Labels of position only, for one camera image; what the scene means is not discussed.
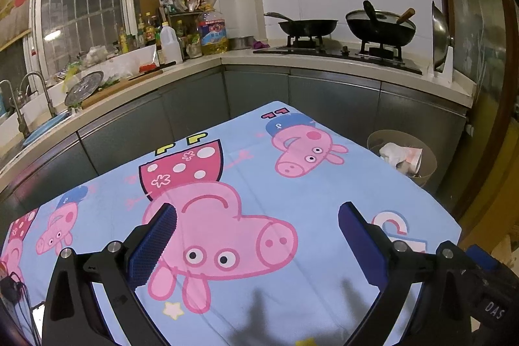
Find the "pink white crushed carton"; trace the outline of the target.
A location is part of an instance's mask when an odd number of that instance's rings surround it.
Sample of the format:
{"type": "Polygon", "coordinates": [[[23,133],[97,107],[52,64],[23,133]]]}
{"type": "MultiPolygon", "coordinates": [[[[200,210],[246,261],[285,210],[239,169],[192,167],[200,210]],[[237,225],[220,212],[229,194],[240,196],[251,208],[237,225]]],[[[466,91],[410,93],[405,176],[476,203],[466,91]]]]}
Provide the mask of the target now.
{"type": "Polygon", "coordinates": [[[399,164],[396,169],[405,175],[416,176],[421,167],[423,149],[407,148],[408,156],[405,162],[399,164]]]}

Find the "white tissue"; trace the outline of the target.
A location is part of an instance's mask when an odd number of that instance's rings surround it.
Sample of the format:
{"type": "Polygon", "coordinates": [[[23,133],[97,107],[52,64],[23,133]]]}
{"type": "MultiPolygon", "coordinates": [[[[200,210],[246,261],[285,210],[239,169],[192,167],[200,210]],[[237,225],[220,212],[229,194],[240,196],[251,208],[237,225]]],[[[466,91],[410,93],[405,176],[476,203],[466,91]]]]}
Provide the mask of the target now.
{"type": "Polygon", "coordinates": [[[379,156],[393,168],[406,161],[408,156],[407,148],[393,142],[384,144],[379,149],[379,156]]]}

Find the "beige round trash bin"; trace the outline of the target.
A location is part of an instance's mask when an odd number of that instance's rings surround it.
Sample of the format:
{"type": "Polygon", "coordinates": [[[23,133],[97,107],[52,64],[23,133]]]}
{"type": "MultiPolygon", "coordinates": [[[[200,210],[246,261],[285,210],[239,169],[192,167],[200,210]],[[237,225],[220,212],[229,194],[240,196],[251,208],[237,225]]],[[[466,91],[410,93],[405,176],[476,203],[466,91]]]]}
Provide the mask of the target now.
{"type": "Polygon", "coordinates": [[[424,187],[437,169],[435,154],[418,138],[397,130],[377,130],[367,140],[367,149],[424,187]]]}

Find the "blue cartoon pig tablecloth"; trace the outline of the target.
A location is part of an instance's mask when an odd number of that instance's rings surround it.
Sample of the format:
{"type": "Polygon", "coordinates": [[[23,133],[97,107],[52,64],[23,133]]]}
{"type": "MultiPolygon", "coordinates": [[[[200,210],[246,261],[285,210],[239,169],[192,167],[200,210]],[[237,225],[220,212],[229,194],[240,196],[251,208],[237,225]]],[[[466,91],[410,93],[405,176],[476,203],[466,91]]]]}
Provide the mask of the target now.
{"type": "Polygon", "coordinates": [[[409,177],[273,102],[7,218],[1,272],[39,305],[62,249],[100,251],[168,203],[178,226],[136,293],[169,343],[342,345],[377,296],[339,228],[348,201],[417,252],[461,234],[409,177]]]}

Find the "round metal pot lid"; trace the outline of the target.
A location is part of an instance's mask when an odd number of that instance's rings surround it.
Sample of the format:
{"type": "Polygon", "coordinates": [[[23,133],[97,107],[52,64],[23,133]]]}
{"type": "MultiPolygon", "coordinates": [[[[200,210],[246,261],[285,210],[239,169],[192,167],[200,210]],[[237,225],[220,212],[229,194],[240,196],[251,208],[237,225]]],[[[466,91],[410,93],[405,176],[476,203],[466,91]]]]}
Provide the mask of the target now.
{"type": "Polygon", "coordinates": [[[64,104],[67,108],[77,108],[89,98],[101,85],[104,79],[102,71],[95,71],[83,77],[67,93],[64,104]]]}

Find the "gas stove top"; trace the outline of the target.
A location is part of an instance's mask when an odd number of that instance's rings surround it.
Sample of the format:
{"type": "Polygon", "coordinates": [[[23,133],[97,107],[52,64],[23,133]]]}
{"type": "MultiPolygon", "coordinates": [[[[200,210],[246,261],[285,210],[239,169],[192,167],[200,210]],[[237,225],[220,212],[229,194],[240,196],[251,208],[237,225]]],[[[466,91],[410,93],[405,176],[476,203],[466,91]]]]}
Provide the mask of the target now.
{"type": "Polygon", "coordinates": [[[337,40],[308,37],[297,40],[296,38],[288,37],[284,46],[260,47],[260,44],[256,42],[252,51],[255,54],[299,54],[358,61],[380,67],[390,67],[419,76],[423,75],[422,69],[412,60],[401,59],[395,47],[368,45],[362,51],[360,48],[342,45],[337,40]]]}

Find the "chrome sink faucet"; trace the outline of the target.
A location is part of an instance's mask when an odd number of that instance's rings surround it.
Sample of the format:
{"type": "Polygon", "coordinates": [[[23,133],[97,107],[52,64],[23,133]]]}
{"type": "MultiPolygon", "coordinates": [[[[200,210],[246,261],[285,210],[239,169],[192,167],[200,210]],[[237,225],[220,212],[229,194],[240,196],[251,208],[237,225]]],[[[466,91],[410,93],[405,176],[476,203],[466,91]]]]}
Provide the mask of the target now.
{"type": "Polygon", "coordinates": [[[27,92],[27,88],[30,89],[32,93],[39,93],[38,89],[32,89],[31,84],[29,82],[30,77],[38,77],[41,82],[41,88],[43,89],[43,94],[47,102],[47,109],[51,115],[52,118],[56,117],[58,115],[57,110],[54,107],[53,101],[50,97],[50,94],[47,89],[46,81],[43,77],[43,74],[39,71],[30,71],[26,75],[22,77],[22,80],[20,82],[20,85],[18,86],[18,89],[23,92],[27,92]]]}

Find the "white plastic jug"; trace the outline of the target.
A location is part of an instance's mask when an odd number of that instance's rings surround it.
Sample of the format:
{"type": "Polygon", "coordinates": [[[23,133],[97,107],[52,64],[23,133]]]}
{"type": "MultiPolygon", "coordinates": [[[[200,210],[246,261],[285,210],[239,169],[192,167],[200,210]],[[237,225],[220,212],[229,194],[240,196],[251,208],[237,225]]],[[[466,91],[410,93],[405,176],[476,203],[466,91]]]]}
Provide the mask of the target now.
{"type": "Polygon", "coordinates": [[[163,22],[160,31],[160,41],[163,50],[165,65],[179,65],[183,62],[182,49],[176,32],[167,23],[163,22]]]}

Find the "steel wok lid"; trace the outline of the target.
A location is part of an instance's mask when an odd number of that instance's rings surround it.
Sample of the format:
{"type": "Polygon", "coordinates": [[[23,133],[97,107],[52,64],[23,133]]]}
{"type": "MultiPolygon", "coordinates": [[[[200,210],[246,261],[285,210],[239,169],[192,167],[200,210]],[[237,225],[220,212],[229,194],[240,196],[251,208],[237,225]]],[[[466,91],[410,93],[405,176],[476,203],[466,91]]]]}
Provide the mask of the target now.
{"type": "Polygon", "coordinates": [[[450,35],[447,18],[435,3],[432,3],[431,12],[434,71],[443,71],[449,48],[453,46],[454,40],[450,35]]]}

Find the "black lidded wok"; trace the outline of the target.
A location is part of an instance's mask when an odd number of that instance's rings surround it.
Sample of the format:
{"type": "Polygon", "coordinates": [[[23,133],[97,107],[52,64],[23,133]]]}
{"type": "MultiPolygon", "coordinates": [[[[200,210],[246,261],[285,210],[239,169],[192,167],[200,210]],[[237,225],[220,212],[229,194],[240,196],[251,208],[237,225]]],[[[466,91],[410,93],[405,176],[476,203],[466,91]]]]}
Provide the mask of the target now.
{"type": "Polygon", "coordinates": [[[364,43],[378,43],[387,46],[402,47],[409,44],[416,34],[416,26],[410,20],[398,24],[398,14],[375,10],[373,5],[365,0],[366,10],[352,10],[346,14],[346,23],[352,34],[364,43]]]}

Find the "large cooking oil bottle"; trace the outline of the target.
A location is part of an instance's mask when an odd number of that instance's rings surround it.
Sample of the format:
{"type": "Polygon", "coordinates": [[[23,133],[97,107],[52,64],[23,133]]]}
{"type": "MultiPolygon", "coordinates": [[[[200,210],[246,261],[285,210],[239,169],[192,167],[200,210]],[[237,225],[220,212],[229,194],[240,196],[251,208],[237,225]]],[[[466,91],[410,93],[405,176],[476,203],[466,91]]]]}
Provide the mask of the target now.
{"type": "Polygon", "coordinates": [[[221,12],[203,10],[197,21],[200,48],[203,55],[221,54],[228,50],[226,23],[221,12]]]}

